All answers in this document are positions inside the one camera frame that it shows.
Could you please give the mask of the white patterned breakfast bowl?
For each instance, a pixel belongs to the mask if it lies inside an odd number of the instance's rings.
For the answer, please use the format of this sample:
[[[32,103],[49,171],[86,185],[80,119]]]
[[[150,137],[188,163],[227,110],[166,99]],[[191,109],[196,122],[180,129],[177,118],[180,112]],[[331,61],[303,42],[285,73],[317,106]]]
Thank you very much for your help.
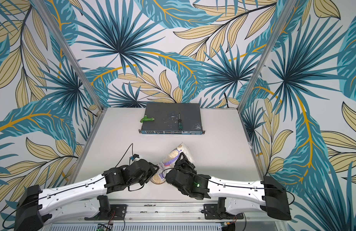
[[[164,184],[166,182],[166,179],[164,177],[161,177],[158,173],[152,176],[151,180],[152,183],[160,185]]]

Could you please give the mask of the clear oats bag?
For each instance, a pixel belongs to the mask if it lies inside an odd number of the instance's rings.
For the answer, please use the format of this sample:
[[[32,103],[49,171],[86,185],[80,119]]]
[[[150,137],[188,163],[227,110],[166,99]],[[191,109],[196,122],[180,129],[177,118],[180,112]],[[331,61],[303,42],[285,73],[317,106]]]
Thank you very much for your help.
[[[193,156],[191,155],[191,151],[189,147],[185,143],[181,143],[175,149],[173,149],[165,159],[158,163],[159,170],[157,172],[157,177],[159,180],[163,181],[165,175],[168,173],[168,168],[173,168],[175,163],[180,160],[179,156],[181,154],[185,154],[188,160],[191,163],[194,163]]]

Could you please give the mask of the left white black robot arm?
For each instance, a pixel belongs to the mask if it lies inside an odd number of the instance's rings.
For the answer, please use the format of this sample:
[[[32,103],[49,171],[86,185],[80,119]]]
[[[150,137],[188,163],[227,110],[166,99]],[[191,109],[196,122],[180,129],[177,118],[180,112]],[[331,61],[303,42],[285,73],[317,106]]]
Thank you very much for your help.
[[[139,159],[131,165],[113,167],[91,179],[58,188],[41,190],[39,185],[30,186],[18,202],[14,230],[38,231],[54,218],[51,212],[56,209],[83,199],[123,191],[137,183],[143,186],[158,169],[157,165]]]

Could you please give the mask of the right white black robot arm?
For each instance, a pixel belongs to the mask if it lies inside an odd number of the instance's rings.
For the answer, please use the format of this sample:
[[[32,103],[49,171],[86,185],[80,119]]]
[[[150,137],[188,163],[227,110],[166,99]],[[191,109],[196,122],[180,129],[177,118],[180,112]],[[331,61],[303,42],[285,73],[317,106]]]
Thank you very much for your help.
[[[162,177],[190,198],[217,199],[217,210],[213,215],[219,218],[263,211],[273,219],[292,219],[288,192],[271,176],[265,176],[261,181],[239,182],[197,174],[194,164],[181,153],[174,167],[162,171]]]

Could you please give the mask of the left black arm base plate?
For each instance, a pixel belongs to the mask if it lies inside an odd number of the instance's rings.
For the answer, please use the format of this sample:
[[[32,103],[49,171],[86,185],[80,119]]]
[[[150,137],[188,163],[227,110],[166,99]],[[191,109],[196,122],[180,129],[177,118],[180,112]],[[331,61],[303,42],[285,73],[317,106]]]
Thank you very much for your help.
[[[87,221],[110,221],[110,220],[123,220],[126,216],[128,205],[110,205],[110,208],[100,207],[98,213],[94,216],[85,217]]]

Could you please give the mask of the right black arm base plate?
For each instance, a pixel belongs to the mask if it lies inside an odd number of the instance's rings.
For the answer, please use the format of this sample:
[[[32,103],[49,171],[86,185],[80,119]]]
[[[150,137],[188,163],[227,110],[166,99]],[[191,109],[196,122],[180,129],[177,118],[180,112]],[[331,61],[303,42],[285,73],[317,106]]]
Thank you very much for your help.
[[[244,219],[243,213],[232,215],[225,211],[224,207],[220,207],[218,204],[204,204],[204,208],[201,210],[206,220],[239,220]]]

